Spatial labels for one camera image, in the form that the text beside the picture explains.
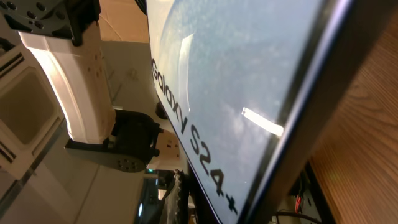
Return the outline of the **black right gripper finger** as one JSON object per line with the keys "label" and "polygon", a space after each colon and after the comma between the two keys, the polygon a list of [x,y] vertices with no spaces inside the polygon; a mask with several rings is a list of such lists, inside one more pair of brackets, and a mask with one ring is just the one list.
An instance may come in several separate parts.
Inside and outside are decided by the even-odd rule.
{"label": "black right gripper finger", "polygon": [[152,216],[155,224],[188,223],[189,186],[183,171],[174,170],[173,179]]}

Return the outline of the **blue screen smartphone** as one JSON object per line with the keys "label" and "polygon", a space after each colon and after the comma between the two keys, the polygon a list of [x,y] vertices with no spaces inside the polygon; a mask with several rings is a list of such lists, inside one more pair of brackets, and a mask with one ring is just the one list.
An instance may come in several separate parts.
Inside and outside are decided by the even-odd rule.
{"label": "blue screen smartphone", "polygon": [[265,221],[396,1],[147,1],[152,76],[213,215]]}

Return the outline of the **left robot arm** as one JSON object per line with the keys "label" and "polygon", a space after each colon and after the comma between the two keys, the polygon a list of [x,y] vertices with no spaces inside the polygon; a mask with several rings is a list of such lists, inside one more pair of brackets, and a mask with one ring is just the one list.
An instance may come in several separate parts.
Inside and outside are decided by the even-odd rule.
{"label": "left robot arm", "polygon": [[1,14],[42,67],[65,116],[66,150],[123,172],[159,155],[160,126],[112,107],[100,50],[98,0],[2,0]]}

